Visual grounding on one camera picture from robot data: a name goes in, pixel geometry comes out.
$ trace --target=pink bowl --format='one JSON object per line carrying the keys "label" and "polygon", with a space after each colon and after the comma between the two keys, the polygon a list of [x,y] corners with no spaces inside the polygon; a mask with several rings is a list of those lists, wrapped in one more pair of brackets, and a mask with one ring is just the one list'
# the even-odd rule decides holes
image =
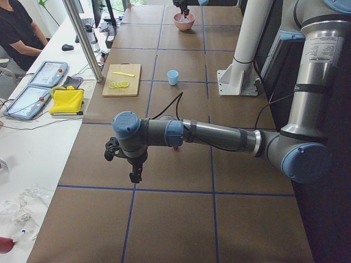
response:
{"label": "pink bowl", "polygon": [[191,29],[195,22],[195,16],[193,14],[189,14],[186,16],[186,18],[184,18],[184,14],[179,13],[174,15],[173,20],[177,28],[185,31]]}

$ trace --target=black t-shirt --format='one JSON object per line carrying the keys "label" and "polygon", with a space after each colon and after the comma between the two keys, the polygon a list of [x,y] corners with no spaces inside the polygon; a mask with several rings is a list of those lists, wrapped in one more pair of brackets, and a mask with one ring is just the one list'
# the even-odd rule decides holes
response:
{"label": "black t-shirt", "polygon": [[43,49],[44,45],[34,34],[31,28],[33,20],[23,5],[18,0],[9,0],[9,3],[13,12],[0,7],[0,45],[21,68],[28,70],[37,57],[22,55],[10,44],[22,40],[24,45],[37,49]]}

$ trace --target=black mouse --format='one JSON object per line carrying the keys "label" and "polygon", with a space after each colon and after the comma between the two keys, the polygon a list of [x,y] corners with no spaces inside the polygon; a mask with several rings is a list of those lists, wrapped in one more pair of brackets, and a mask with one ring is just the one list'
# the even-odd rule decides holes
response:
{"label": "black mouse", "polygon": [[68,45],[68,44],[64,44],[64,45],[62,46],[62,50],[63,50],[63,51],[73,50],[74,48],[75,48],[74,46]]}

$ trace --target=white table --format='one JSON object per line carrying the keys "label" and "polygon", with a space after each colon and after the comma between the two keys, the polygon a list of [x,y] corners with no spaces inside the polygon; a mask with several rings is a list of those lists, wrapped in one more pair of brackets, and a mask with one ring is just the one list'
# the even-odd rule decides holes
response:
{"label": "white table", "polygon": [[[105,34],[95,31],[99,39],[100,48],[108,51],[105,45]],[[37,58],[27,73],[34,73],[43,61],[64,61],[69,65],[66,76],[78,73],[88,62],[79,43],[75,43],[76,33],[71,21],[66,18],[55,35],[49,41],[43,52]],[[64,52],[63,44],[72,44],[74,50]],[[83,112],[86,110],[92,97],[96,80],[91,70],[86,70],[81,75],[84,82],[81,85],[84,91]],[[10,99],[14,99],[27,85],[30,76],[24,77],[14,90]],[[53,105],[51,99],[44,107],[48,111]],[[16,121],[8,117],[1,117],[4,126],[18,129],[34,128],[55,121],[62,121],[35,130],[15,130],[2,127],[0,129],[0,159],[5,161],[10,169],[7,174],[0,170],[0,203],[18,196],[26,188],[38,186],[54,191],[62,174],[63,168],[81,126],[81,116],[53,117],[48,112],[33,121]],[[9,229],[0,224],[0,237],[9,237]],[[0,262],[21,263],[27,260],[34,241],[27,245],[15,245],[7,254],[0,254]]]}

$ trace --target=wooden cutting board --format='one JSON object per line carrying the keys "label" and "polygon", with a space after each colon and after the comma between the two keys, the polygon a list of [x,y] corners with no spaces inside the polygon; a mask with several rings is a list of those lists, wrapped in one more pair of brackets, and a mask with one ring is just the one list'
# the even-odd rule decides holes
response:
{"label": "wooden cutting board", "polygon": [[[103,97],[136,97],[139,92],[139,79],[140,79],[140,64],[111,64],[107,73]],[[113,72],[119,71],[128,74],[134,74],[135,77],[128,77]],[[128,81],[128,88],[115,88],[109,87],[111,82]]]}

